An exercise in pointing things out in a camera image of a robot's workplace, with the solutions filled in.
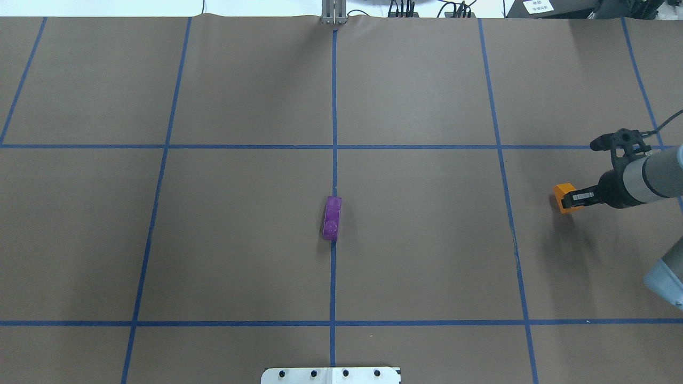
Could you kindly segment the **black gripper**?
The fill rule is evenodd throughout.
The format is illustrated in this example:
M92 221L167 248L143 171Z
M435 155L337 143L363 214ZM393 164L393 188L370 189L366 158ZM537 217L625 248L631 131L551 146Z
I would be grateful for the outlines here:
M644 134L638 130L620 129L602 134L590 142L593 151L609 151L612 170L603 173L597 186L578 189L563 198L564 207L607 204L625 209L644 204L630 194L625 184L627 166L647 158L652 147L645 144Z

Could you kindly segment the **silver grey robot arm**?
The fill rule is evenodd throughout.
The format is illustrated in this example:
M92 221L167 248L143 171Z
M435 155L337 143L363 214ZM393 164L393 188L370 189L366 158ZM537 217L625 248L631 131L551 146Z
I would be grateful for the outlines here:
M585 189L569 183L554 186L559 211L568 214L596 204L626 209L681 197L681 146L652 153L644 140L654 134L656 131L620 129L593 139L590 149L609 151L612 169L601 175L597 185ZM644 277L652 292L678 310L682 304L681 256L679 239Z

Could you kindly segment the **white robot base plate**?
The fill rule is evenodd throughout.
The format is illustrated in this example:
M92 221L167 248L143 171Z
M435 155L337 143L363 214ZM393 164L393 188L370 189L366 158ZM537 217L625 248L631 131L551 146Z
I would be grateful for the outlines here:
M266 369L261 383L401 383L399 367L281 367Z

